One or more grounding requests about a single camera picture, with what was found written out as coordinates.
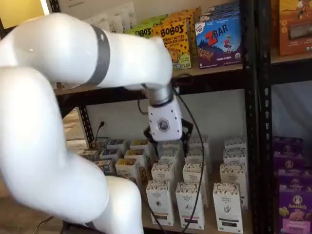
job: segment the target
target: purple box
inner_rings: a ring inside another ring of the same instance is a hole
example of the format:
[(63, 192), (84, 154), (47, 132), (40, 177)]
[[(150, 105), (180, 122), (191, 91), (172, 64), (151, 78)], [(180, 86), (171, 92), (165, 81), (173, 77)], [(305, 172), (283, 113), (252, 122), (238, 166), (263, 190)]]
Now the purple box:
[(278, 233), (309, 234), (312, 221), (312, 189), (298, 185), (280, 185)]
[(294, 137), (273, 137), (273, 151), (284, 155), (303, 155), (303, 139)]
[(278, 183), (286, 185), (312, 185), (312, 170), (308, 169), (279, 169)]

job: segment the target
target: wall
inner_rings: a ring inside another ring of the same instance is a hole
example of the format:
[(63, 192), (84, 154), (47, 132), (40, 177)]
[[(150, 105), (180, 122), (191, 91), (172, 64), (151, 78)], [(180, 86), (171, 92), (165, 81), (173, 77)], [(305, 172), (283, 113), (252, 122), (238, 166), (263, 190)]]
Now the wall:
[(44, 13), (40, 0), (0, 0), (0, 18), (4, 28), (42, 15)]
[[(210, 137), (212, 159), (222, 160), (224, 138), (246, 134), (244, 91), (192, 94), (183, 98), (201, 133)], [(147, 100), (141, 101), (143, 111), (147, 110), (147, 103)], [(180, 107), (183, 118), (191, 121), (181, 103)], [(143, 130), (149, 124), (148, 117), (138, 111), (137, 101), (88, 106), (87, 111), (94, 134), (102, 120), (106, 123), (99, 137), (142, 139)]]

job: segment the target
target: white tea box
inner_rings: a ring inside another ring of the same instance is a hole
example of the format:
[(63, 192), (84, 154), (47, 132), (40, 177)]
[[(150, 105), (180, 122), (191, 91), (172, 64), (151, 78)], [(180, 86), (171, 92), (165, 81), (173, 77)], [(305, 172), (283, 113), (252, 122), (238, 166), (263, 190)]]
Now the white tea box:
[[(204, 145), (204, 153), (205, 153), (207, 171), (209, 174), (211, 174), (213, 169), (212, 169), (212, 163), (210, 159), (209, 137), (202, 136), (202, 140), (203, 140), (203, 145)], [(192, 136), (189, 140), (189, 152), (192, 152), (192, 151), (197, 154), (200, 152), (200, 155), (202, 155), (200, 138), (198, 136)]]
[(119, 150), (124, 155), (129, 149), (129, 144), (126, 140), (109, 140), (106, 148), (108, 150)]
[(116, 173), (119, 176), (126, 177), (127, 175), (136, 180), (137, 187), (142, 191), (142, 182), (139, 175), (138, 163), (135, 159), (120, 158), (116, 165)]
[(144, 150), (127, 150), (125, 158), (136, 159), (138, 163), (141, 182), (144, 187), (147, 186), (149, 180), (152, 179), (151, 173), (147, 164), (147, 157)]
[(176, 178), (174, 165), (172, 163), (154, 163), (152, 167), (152, 177), (154, 181), (169, 181), (170, 194), (173, 203), (176, 203)]
[(239, 186), (215, 183), (213, 197), (218, 231), (243, 233)]
[(83, 151), (80, 151), (78, 154), (84, 157), (85, 159), (94, 162), (98, 159), (99, 151), (98, 150), (83, 150)]
[(112, 160), (102, 160), (94, 162), (107, 176), (116, 175), (114, 163)]
[[(199, 183), (201, 174), (201, 164), (185, 164), (183, 168), (184, 182)], [(209, 207), (209, 186), (206, 165), (204, 165), (203, 179), (201, 180), (201, 194), (203, 205), (205, 208)]]
[(160, 149), (158, 151), (159, 162), (160, 163), (172, 163), (174, 165), (175, 178), (178, 182), (182, 182), (183, 175), (182, 169), (183, 165), (181, 165), (179, 159), (179, 151), (177, 149)]
[(247, 142), (245, 136), (228, 137), (224, 140), (224, 149), (231, 148), (247, 148)]
[(246, 166), (244, 164), (221, 164), (222, 183), (238, 184), (242, 209), (248, 209)]
[(150, 180), (146, 187), (148, 204), (161, 225), (173, 226), (175, 216), (172, 208), (170, 182)]
[(117, 163), (118, 159), (121, 158), (119, 150), (103, 150), (100, 155), (99, 159), (111, 159), (114, 165)]
[[(198, 183), (182, 183), (179, 182), (176, 187), (175, 195), (180, 215), (181, 226), (184, 228), (190, 221), (191, 214), (194, 209), (196, 195), (198, 192)], [(201, 196), (198, 197), (195, 213), (189, 228), (202, 229), (205, 228), (204, 208)]]

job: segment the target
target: black cable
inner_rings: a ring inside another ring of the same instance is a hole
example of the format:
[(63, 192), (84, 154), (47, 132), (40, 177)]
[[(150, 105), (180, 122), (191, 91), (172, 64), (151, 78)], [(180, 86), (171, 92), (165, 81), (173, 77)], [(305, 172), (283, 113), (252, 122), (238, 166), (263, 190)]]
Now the black cable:
[(137, 107), (138, 107), (138, 110), (140, 111), (140, 113), (142, 115), (144, 115), (144, 116), (148, 115), (148, 112), (142, 111), (141, 106), (140, 106), (140, 99), (137, 100)]
[(48, 217), (47, 219), (43, 220), (42, 222), (40, 222), (38, 224), (38, 226), (36, 227), (35, 231), (33, 234), (35, 234), (37, 232), (37, 230), (43, 225), (43, 224), (46, 224), (47, 222), (49, 222), (52, 218), (54, 218), (53, 216), (51, 217)]

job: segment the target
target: white wall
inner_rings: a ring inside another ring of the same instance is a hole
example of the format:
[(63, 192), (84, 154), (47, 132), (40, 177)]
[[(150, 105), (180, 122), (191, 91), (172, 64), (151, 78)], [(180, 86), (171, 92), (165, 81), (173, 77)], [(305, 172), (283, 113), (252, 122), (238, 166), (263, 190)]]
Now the white wall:
[[(222, 160), (222, 145), (225, 137), (246, 134), (245, 101), (243, 90), (210, 92), (183, 96), (194, 115), (203, 135), (209, 135), (212, 159)], [(180, 103), (182, 116), (191, 121)], [(141, 101), (143, 111), (147, 100)], [(106, 126), (99, 137), (142, 139), (148, 126), (148, 117), (141, 115), (137, 101), (125, 101), (87, 107), (93, 133), (97, 132), (102, 120)]]

